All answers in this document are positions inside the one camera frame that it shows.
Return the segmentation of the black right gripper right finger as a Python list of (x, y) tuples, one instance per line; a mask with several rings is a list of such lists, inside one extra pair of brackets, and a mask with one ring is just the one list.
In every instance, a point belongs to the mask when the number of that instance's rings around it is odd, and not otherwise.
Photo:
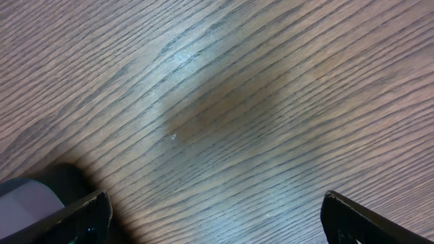
[(433, 244), (333, 190), (324, 195), (320, 219), (329, 244)]

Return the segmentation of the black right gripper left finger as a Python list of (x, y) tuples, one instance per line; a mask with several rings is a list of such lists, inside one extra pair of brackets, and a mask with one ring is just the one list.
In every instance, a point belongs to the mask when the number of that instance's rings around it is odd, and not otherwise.
[(109, 196), (97, 190), (2, 239), (1, 244), (104, 244), (112, 216)]

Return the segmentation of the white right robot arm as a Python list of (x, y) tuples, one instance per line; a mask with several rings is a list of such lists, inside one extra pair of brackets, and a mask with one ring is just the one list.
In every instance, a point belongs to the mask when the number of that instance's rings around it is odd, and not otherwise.
[[(328, 243), (428, 243), (428, 239), (333, 190), (321, 206)], [(107, 192), (69, 163), (1, 183), (2, 244), (116, 244), (132, 237)]]

